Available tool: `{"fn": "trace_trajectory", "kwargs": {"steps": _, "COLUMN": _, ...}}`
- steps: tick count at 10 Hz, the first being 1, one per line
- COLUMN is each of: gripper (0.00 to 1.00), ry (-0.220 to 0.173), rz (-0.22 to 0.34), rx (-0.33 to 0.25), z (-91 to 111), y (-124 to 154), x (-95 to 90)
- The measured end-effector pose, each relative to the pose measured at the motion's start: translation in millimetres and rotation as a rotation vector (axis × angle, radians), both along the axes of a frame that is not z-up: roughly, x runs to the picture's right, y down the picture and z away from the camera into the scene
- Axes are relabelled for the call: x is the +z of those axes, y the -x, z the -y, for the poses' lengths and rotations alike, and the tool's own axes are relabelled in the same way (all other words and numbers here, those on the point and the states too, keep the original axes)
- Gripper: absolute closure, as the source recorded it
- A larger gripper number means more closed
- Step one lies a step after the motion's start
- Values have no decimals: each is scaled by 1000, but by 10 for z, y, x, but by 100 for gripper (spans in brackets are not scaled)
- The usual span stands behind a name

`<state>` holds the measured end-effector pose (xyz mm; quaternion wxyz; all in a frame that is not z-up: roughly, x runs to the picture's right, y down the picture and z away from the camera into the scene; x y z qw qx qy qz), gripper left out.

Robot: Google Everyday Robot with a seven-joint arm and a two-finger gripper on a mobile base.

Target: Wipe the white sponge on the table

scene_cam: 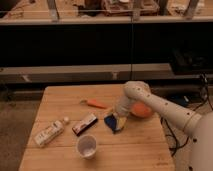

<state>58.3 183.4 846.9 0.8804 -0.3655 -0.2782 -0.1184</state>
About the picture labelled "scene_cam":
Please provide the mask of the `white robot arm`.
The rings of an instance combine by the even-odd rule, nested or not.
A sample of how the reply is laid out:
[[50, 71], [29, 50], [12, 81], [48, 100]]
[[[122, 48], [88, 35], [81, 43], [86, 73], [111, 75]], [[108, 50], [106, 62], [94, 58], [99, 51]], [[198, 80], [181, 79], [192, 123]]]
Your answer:
[[119, 117], [126, 117], [135, 102], [142, 102], [192, 139], [189, 171], [213, 171], [213, 112], [201, 115], [153, 94], [143, 81], [127, 81], [115, 105]]

